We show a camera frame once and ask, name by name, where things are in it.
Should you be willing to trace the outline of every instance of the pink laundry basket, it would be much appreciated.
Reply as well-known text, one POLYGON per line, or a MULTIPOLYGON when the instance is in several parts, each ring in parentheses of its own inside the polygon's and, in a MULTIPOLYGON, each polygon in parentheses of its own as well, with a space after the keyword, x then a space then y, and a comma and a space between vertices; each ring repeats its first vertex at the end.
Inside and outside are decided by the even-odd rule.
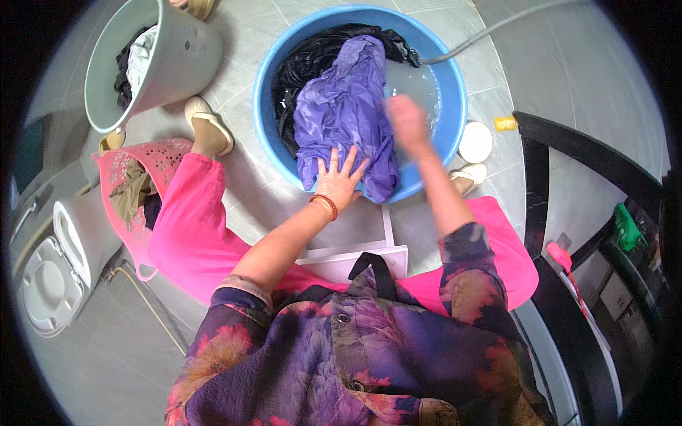
POLYGON ((163 201, 168 184, 177 171, 182 157, 190 152, 191 148, 192 142, 189 140, 175 138, 113 149, 105 152, 101 157, 99 153, 92 155, 100 168, 100 186, 102 187, 106 215, 109 217, 114 231, 130 250, 135 262, 135 271, 141 281, 149 281, 158 272, 158 269, 154 268, 151 275, 147 277, 140 272, 140 265, 142 264, 153 267, 153 263, 147 255, 147 245, 152 231, 145 227, 145 208, 140 206, 135 217, 126 225, 109 202, 109 194, 115 187, 123 183, 128 162, 137 160, 149 173, 159 191, 161 201, 163 201))

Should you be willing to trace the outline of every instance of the purple floral jacket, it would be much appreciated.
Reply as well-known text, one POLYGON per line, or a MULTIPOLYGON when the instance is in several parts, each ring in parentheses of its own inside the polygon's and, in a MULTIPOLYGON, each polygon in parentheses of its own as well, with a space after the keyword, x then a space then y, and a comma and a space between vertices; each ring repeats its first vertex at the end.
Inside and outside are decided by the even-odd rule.
POLYGON ((313 286, 276 311, 231 275, 173 385, 167 425, 556 424, 485 228, 441 241, 434 314, 398 289, 376 297, 372 269, 344 293, 313 286))

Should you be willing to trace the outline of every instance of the blue plastic basin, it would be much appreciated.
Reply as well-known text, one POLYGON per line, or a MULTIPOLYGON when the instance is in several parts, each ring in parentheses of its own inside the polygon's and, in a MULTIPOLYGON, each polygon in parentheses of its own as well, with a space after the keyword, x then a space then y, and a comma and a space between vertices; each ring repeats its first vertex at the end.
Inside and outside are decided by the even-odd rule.
MULTIPOLYGON (((253 92, 253 119, 258 139, 270 161, 294 185, 303 189, 297 163, 284 147, 277 133, 277 121, 272 102, 272 82, 279 64, 299 42, 324 29, 357 22, 393 29, 407 43, 417 49, 423 58, 430 58, 449 50, 425 26, 411 17, 371 5, 346 5, 331 7, 306 16, 286 30, 265 54, 256 75, 253 92)), ((441 115, 434 133, 434 145, 448 165, 460 144, 466 124, 466 89, 462 72, 453 59, 432 66, 441 92, 441 115)), ((414 164, 400 171, 400 182, 387 202, 402 200, 423 188, 421 177, 414 164)))

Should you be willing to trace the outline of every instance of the bag strap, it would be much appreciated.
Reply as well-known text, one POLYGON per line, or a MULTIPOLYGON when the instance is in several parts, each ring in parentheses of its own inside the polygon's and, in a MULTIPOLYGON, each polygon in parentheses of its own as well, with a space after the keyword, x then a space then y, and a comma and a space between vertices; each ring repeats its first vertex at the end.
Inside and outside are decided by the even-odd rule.
POLYGON ((396 301, 396 282, 391 276, 386 261, 378 254, 363 252, 353 265, 353 269, 351 269, 348 279, 351 281, 355 280, 355 278, 369 266, 371 266, 374 271, 376 296, 381 297, 382 299, 396 301))

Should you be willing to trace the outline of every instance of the toilet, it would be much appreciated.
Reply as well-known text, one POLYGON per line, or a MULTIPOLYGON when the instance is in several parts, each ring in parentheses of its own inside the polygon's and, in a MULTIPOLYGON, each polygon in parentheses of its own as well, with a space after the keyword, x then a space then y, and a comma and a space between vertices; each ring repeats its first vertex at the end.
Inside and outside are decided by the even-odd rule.
POLYGON ((55 237, 45 238, 29 258, 20 284, 29 323, 54 337, 78 317, 104 265, 121 247, 104 211, 99 188, 53 207, 55 237))

